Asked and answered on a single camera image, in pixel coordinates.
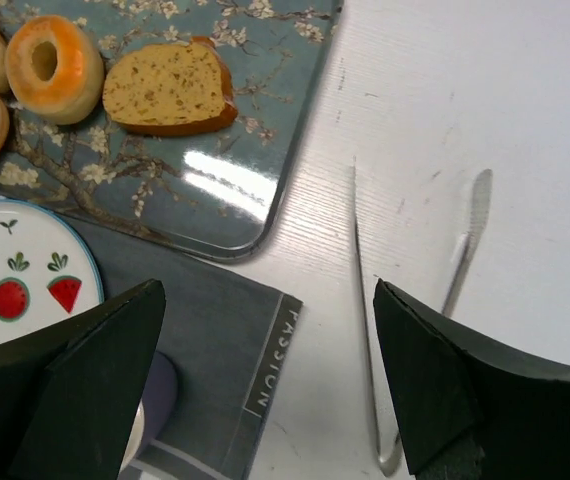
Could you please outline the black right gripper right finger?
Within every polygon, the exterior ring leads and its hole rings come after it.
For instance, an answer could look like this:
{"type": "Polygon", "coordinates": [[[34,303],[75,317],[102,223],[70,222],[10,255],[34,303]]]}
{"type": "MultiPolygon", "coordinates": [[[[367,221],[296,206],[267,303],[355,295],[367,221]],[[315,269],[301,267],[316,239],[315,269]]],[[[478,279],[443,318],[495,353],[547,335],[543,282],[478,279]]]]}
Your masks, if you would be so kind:
{"type": "Polygon", "coordinates": [[[498,342],[379,281],[374,311],[408,471],[570,479],[570,366],[498,342]]]}

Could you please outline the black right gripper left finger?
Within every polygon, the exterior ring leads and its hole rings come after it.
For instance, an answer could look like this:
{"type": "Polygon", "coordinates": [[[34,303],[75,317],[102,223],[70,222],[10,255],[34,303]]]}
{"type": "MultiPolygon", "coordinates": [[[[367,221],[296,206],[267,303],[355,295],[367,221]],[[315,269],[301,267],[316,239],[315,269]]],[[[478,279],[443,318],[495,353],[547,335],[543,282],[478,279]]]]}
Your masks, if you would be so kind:
{"type": "Polygon", "coordinates": [[[165,313],[148,280],[0,344],[0,479],[115,479],[165,313]]]}

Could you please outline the silver metal tongs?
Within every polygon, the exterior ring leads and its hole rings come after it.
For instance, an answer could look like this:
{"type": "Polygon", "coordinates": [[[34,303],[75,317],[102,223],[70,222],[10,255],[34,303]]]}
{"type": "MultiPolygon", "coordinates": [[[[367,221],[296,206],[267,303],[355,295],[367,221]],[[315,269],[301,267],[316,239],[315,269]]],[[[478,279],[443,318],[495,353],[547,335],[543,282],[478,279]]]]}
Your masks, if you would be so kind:
{"type": "MultiPolygon", "coordinates": [[[[360,313],[366,345],[366,378],[369,387],[370,411],[373,419],[373,445],[375,461],[385,478],[393,477],[399,469],[403,454],[401,437],[389,395],[388,382],[375,373],[374,354],[380,350],[375,324],[368,315],[366,275],[363,271],[358,224],[357,162],[353,161],[351,174],[351,220],[353,225],[353,258],[360,298],[360,313]]],[[[493,190],[493,170],[484,169],[476,176],[470,194],[468,228],[456,262],[441,314],[451,317],[458,303],[469,268],[489,220],[493,190]]]]}

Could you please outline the orange ring bagel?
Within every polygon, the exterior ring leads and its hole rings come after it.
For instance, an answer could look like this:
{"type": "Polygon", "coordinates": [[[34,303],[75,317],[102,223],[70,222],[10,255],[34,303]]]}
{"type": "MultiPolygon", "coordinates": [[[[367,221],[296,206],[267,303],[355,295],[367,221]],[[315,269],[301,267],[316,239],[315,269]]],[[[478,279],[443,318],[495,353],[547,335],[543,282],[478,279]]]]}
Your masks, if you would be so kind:
{"type": "Polygon", "coordinates": [[[105,72],[96,45],[59,15],[23,25],[9,41],[4,65],[16,99],[53,124],[84,120],[102,95],[105,72]]]}

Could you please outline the brown bread slice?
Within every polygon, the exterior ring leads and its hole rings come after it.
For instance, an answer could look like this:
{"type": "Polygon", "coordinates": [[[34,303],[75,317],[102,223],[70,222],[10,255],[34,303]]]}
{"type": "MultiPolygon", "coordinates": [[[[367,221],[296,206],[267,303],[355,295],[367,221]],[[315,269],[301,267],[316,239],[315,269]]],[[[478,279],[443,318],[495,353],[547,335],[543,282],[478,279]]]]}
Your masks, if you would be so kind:
{"type": "Polygon", "coordinates": [[[125,54],[106,76],[102,105],[128,132],[161,137],[215,132],[238,115],[231,73],[207,37],[125,54]]]}

